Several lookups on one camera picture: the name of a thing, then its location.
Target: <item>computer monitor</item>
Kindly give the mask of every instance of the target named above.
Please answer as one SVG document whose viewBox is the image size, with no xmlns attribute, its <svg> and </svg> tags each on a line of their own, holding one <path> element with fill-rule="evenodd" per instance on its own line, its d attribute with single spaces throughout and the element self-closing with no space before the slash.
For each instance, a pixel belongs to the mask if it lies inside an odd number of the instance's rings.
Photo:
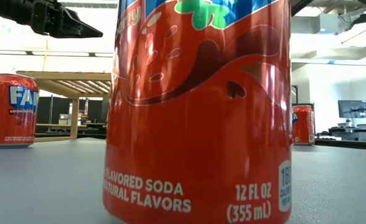
<svg viewBox="0 0 366 224">
<path fill-rule="evenodd" d="M 338 100 L 338 110 L 340 118 L 366 118 L 365 100 Z"/>
</svg>

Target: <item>desk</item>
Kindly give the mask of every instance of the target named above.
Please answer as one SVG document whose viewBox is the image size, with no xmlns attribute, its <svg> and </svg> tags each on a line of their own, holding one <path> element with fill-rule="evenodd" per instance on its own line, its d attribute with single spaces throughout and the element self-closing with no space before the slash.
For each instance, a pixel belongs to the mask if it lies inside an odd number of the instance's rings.
<svg viewBox="0 0 366 224">
<path fill-rule="evenodd" d="M 111 224 L 101 202 L 105 141 L 0 150 L 0 224 Z M 366 224 L 366 150 L 293 146 L 289 224 Z"/>
<path fill-rule="evenodd" d="M 36 126 L 48 127 L 48 131 L 45 133 L 36 133 L 35 142 L 59 141 L 59 140 L 71 139 L 70 137 L 71 124 L 36 124 Z M 105 125 L 103 124 L 78 125 L 77 138 L 79 135 L 82 134 L 106 134 L 106 129 L 104 128 L 104 126 Z"/>
<path fill-rule="evenodd" d="M 340 137 L 343 141 L 366 141 L 366 125 L 361 128 L 330 128 L 329 134 Z"/>
</svg>

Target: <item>red soda can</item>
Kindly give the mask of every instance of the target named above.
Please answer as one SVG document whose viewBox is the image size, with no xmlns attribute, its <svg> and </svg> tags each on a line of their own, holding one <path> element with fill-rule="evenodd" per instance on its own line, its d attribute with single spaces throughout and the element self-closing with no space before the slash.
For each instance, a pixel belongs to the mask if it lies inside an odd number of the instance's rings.
<svg viewBox="0 0 366 224">
<path fill-rule="evenodd" d="M 284 223 L 290 3 L 121 0 L 103 181 L 125 223 Z"/>
<path fill-rule="evenodd" d="M 293 107 L 293 144 L 314 144 L 314 112 L 311 106 Z"/>
<path fill-rule="evenodd" d="M 33 78 L 0 74 L 0 148 L 34 143 L 38 101 Z"/>
</svg>

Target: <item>fanta logo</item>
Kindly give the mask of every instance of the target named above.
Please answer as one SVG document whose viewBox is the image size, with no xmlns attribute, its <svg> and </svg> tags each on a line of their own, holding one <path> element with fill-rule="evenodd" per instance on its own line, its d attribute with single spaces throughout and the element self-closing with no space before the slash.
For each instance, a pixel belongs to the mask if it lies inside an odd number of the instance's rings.
<svg viewBox="0 0 366 224">
<path fill-rule="evenodd" d="M 141 7 L 138 6 L 120 18 L 120 23 L 116 28 L 116 33 L 119 35 L 128 26 L 134 26 L 139 23 L 141 18 Z"/>
<path fill-rule="evenodd" d="M 38 91 L 24 86 L 9 86 L 9 104 L 15 109 L 36 111 L 39 101 Z"/>
<path fill-rule="evenodd" d="M 296 113 L 293 113 L 293 124 L 298 120 Z"/>
<path fill-rule="evenodd" d="M 176 4 L 175 10 L 180 14 L 193 13 L 192 25 L 197 30 L 205 29 L 211 22 L 211 25 L 217 29 L 227 27 L 225 16 L 230 13 L 227 6 L 221 4 L 212 4 L 212 2 L 186 0 Z"/>
</svg>

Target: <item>calorie label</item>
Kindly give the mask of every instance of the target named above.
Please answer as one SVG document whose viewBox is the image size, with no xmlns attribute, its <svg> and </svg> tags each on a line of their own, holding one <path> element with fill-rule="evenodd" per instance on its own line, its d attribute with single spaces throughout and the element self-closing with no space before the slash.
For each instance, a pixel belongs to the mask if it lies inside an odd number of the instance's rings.
<svg viewBox="0 0 366 224">
<path fill-rule="evenodd" d="M 252 220 L 268 219 L 271 215 L 271 182 L 262 184 L 237 184 L 237 202 L 256 202 L 244 203 L 240 205 L 230 204 L 227 207 L 227 221 L 229 223 L 243 223 Z"/>
<path fill-rule="evenodd" d="M 291 161 L 281 163 L 278 170 L 278 209 L 287 212 L 291 208 Z"/>
</svg>

